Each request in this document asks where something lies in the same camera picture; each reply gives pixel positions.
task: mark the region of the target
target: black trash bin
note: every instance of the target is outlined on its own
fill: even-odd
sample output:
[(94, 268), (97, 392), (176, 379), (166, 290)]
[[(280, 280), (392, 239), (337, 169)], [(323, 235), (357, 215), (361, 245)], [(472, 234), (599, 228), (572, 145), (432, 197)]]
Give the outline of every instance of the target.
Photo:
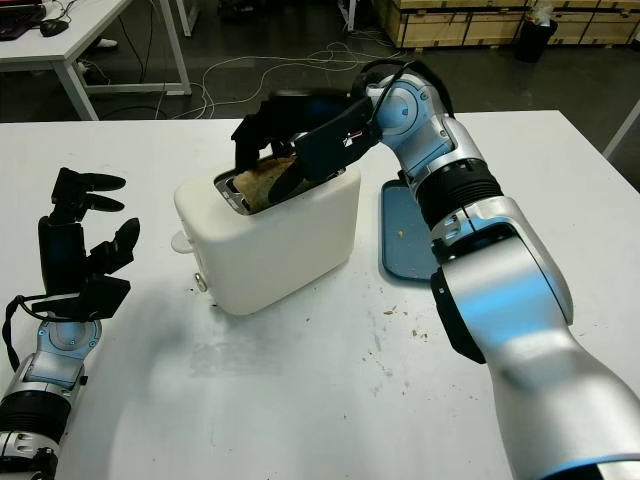
[(520, 31), (520, 40), (516, 45), (516, 58), (530, 63), (540, 60), (544, 47), (557, 29), (558, 24), (553, 20), (548, 27), (525, 21)]

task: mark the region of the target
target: wooden crate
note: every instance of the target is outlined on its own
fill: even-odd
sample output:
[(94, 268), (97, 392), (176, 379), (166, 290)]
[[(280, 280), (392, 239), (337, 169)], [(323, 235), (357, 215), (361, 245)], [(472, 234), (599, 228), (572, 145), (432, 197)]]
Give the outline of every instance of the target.
[(477, 8), (477, 7), (524, 7), (532, 0), (393, 0), (401, 9), (433, 9), (433, 8)]
[(551, 0), (554, 8), (600, 8), (602, 0)]
[(522, 19), (522, 13), (474, 14), (464, 45), (500, 45), (511, 43)]
[(640, 1), (638, 0), (601, 0), (598, 8), (619, 8), (621, 10), (637, 10), (640, 9)]
[(620, 45), (632, 40), (640, 13), (596, 13), (580, 41), (581, 45)]
[(378, 18), (396, 47), (437, 47), (462, 45), (467, 29), (466, 13), (403, 13), (389, 0), (374, 0)]
[(552, 19), (558, 23), (549, 45), (577, 45), (591, 20), (590, 12), (555, 12)]

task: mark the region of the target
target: table leg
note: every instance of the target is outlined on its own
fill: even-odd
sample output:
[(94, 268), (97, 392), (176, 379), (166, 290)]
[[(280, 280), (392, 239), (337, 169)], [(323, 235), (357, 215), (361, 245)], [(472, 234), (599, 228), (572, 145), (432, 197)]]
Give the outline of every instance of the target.
[(192, 0), (191, 9), (188, 13), (184, 0), (176, 0), (176, 6), (178, 7), (178, 16), (180, 17), (184, 36), (190, 37), (193, 32), (193, 26), (195, 25), (196, 20), (198, 19), (198, 14), (200, 13), (198, 0)]
[(69, 61), (53, 62), (53, 69), (58, 75), (60, 83), (62, 83), (67, 92), (76, 112), (78, 112), (80, 119), (99, 120), (74, 66)]
[(607, 145), (607, 148), (605, 148), (604, 152), (602, 152), (602, 155), (604, 155), (604, 157), (607, 160), (609, 160), (610, 162), (613, 160), (612, 156), (615, 153), (616, 149), (618, 148), (618, 145), (620, 145), (620, 142), (622, 141), (624, 136), (627, 134), (627, 132), (629, 131), (629, 129), (631, 128), (631, 126), (639, 116), (640, 116), (640, 100), (638, 100), (638, 102), (636, 103), (636, 106), (631, 109), (631, 112), (629, 112), (629, 115), (627, 115), (627, 118), (625, 118), (624, 122), (622, 122), (622, 125), (620, 125), (620, 128), (618, 129), (618, 131), (615, 133), (615, 135), (609, 142), (609, 145)]
[(349, 19), (347, 20), (347, 31), (353, 32), (356, 20), (356, 0), (349, 0)]
[(180, 83), (182, 83), (182, 86), (184, 87), (185, 95), (190, 95), (191, 85), (189, 84), (189, 76), (187, 75), (187, 67), (184, 64), (184, 58), (182, 58), (180, 41), (178, 40), (178, 34), (176, 33), (176, 25), (173, 23), (169, 0), (160, 0), (160, 8), (162, 9), (162, 16), (164, 17), (164, 24), (167, 27), (167, 35), (169, 36), (171, 51), (173, 52), (173, 58), (176, 62), (178, 75), (180, 76)]

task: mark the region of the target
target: floor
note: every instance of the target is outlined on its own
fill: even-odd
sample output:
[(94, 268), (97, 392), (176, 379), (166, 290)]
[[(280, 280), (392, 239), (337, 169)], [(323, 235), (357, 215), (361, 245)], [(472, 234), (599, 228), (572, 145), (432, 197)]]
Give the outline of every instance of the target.
[[(223, 23), (216, 2), (200, 0), (202, 12), (194, 35), (182, 37), (182, 47), (192, 82), (204, 83), (216, 103), (214, 112), (211, 108), (204, 112), (207, 118), (212, 113), (213, 118), (242, 117), (255, 111), (265, 95), (278, 88), (349, 88), (359, 64), (348, 60), (365, 61), (396, 52), (387, 45), (382, 33), (372, 33), (375, 21), (366, 8), (358, 12), (358, 23), (360, 30), (367, 33), (349, 35), (333, 0), (282, 1), (284, 6), (278, 11)], [(174, 81), (177, 75), (165, 35), (152, 11), (149, 3), (135, 2), (123, 14), (123, 24), (142, 63), (153, 31), (146, 79)], [(112, 82), (136, 81), (140, 64), (127, 44), (122, 26), (114, 22), (104, 36), (119, 41), (118, 51), (88, 54), (87, 59), (98, 65)], [(339, 61), (314, 62), (310, 68), (301, 66), (300, 60), (290, 60), (320, 51), (324, 52), (317, 53), (315, 58), (333, 55)], [(235, 60), (210, 70), (203, 80), (208, 67), (242, 56), (289, 60)], [(457, 111), (558, 109), (599, 150), (604, 149), (639, 94), (640, 52), (628, 48), (555, 47), (548, 49), (537, 64), (515, 60), (509, 48), (436, 49), (417, 56), (443, 78)], [(259, 90), (263, 74), (283, 63), (295, 65), (269, 71)], [(106, 81), (97, 72), (92, 73), (92, 78), (96, 82)], [(105, 120), (171, 118), (197, 109), (183, 117), (193, 118), (202, 113), (203, 105), (201, 87), (194, 86), (194, 92), (190, 98), (162, 98), (157, 114), (157, 94), (100, 95), (94, 98), (94, 106)], [(52, 72), (0, 74), (0, 121), (75, 119), (77, 116)], [(640, 191), (639, 133), (640, 121), (612, 161)]]

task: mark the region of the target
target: bread slice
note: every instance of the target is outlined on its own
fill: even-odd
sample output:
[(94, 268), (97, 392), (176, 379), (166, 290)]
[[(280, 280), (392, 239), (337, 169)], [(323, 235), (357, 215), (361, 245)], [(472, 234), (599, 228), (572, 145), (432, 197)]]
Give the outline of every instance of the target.
[(233, 179), (233, 186), (244, 195), (251, 213), (265, 210), (271, 206), (269, 190), (295, 159), (295, 156), (291, 156), (262, 160), (258, 162), (256, 168), (236, 175)]

